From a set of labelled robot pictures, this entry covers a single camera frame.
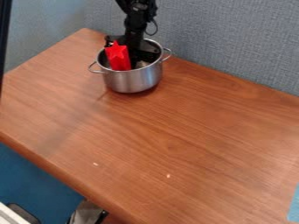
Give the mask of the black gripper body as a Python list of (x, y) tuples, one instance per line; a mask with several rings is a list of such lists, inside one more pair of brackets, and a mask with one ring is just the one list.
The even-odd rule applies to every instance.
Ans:
[(113, 46), (117, 40), (122, 46), (127, 46), (130, 59), (131, 59), (131, 69), (137, 68), (137, 63), (139, 61), (146, 61), (151, 63), (159, 57), (161, 50), (145, 39), (147, 24), (126, 22), (126, 34), (119, 36), (107, 35), (106, 36), (106, 46)]

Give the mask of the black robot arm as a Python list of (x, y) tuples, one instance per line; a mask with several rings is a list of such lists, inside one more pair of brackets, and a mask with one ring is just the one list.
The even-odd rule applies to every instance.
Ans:
[(106, 36), (106, 55), (113, 70), (129, 71), (141, 61), (153, 63), (161, 55), (161, 49), (145, 40), (147, 24), (155, 21), (155, 0), (117, 0), (126, 13), (126, 34)]

